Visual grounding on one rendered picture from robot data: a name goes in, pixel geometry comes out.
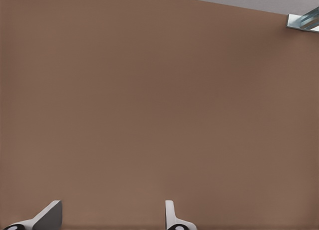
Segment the silver frame post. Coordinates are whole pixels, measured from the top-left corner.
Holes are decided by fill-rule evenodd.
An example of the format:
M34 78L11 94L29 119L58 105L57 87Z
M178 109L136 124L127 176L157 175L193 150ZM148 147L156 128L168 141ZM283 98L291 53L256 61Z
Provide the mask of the silver frame post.
M288 14L286 27L319 33L319 6L304 15Z

